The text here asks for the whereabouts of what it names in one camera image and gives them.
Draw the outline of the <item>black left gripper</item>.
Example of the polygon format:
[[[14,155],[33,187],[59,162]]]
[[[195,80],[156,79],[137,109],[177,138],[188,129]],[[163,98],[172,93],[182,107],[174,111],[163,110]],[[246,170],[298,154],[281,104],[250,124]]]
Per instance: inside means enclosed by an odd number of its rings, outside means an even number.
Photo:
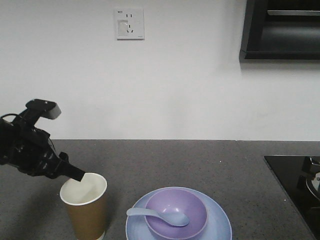
[[[66,176],[81,181],[85,171],[69,163],[66,153],[57,154],[50,135],[20,114],[13,121],[0,118],[0,164],[15,167],[32,177]]]

